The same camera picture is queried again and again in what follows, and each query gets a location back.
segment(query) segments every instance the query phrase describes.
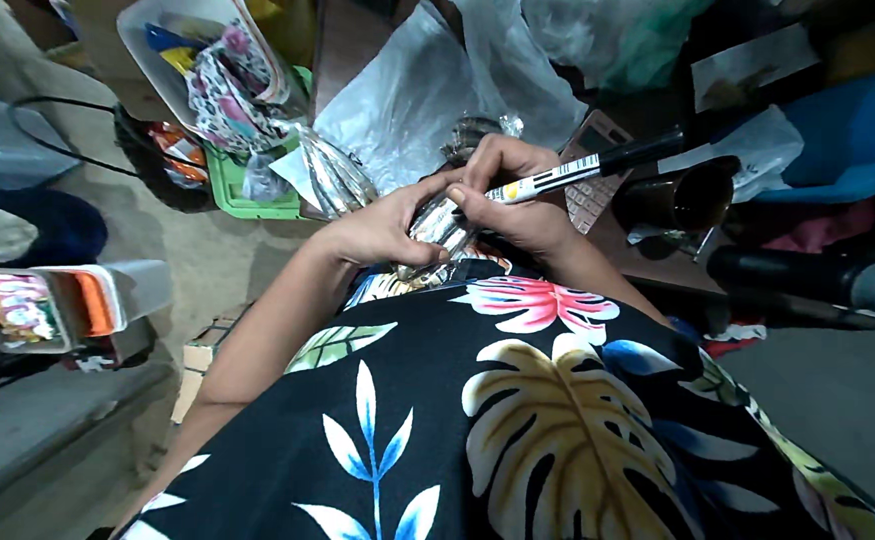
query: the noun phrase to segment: marker pen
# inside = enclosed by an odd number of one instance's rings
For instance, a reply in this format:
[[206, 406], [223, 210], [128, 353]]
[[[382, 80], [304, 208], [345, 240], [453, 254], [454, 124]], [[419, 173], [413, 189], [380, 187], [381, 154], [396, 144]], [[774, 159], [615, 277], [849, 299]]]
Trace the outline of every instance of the marker pen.
[[550, 171], [518, 179], [500, 188], [496, 187], [484, 196], [505, 205], [527, 201], [541, 193], [598, 176], [610, 176], [642, 163], [671, 156], [680, 152], [683, 142], [684, 133], [680, 128], [674, 127], [652, 139], [631, 141], [606, 152], [554, 167]]

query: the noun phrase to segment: hand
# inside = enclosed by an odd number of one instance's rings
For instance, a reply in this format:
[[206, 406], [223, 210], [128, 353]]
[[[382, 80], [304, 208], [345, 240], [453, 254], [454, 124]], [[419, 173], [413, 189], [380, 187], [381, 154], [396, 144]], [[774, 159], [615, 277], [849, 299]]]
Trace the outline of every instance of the hand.
[[559, 165], [560, 157], [553, 150], [527, 144], [512, 136], [490, 134], [480, 140], [478, 149], [468, 160], [463, 181], [484, 192], [492, 178], [498, 175], [507, 176], [510, 182]]
[[395, 262], [407, 266], [445, 263], [447, 250], [437, 244], [407, 237], [417, 209], [459, 181], [461, 169], [438, 173], [414, 185], [398, 188], [386, 197], [322, 228], [308, 242], [333, 258], [350, 264]]
[[575, 250], [583, 240], [571, 225], [567, 211], [542, 201], [505, 205], [487, 199], [483, 193], [490, 180], [502, 173], [524, 178], [559, 165], [557, 153], [547, 148], [490, 134], [480, 141], [464, 168], [463, 183], [449, 186], [447, 196], [469, 221], [500, 233], [547, 264], [556, 256]]

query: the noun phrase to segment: fingernail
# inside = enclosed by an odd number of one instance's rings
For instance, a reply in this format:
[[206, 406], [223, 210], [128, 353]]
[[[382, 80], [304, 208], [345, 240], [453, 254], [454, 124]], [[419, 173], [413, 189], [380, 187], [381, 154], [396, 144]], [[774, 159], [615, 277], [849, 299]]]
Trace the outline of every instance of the fingernail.
[[458, 206], [464, 204], [464, 190], [459, 187], [452, 186], [448, 188], [447, 197], [454, 201]]

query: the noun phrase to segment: pen cap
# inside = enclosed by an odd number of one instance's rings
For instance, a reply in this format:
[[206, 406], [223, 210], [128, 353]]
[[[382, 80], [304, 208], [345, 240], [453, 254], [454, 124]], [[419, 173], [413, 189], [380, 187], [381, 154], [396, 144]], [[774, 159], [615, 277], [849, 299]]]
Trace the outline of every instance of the pen cap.
[[611, 176], [642, 163], [668, 158], [679, 153], [683, 145], [684, 131], [674, 126], [652, 138], [640, 138], [615, 146], [598, 155], [600, 176]]

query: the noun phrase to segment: cup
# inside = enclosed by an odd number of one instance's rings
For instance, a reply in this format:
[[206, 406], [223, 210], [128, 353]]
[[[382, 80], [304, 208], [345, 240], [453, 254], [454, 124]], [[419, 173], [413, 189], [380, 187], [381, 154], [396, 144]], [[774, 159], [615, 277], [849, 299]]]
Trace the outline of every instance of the cup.
[[734, 196], [732, 178], [741, 161], [732, 155], [626, 183], [614, 198], [614, 214], [626, 229], [637, 224], [688, 233], [720, 224]]

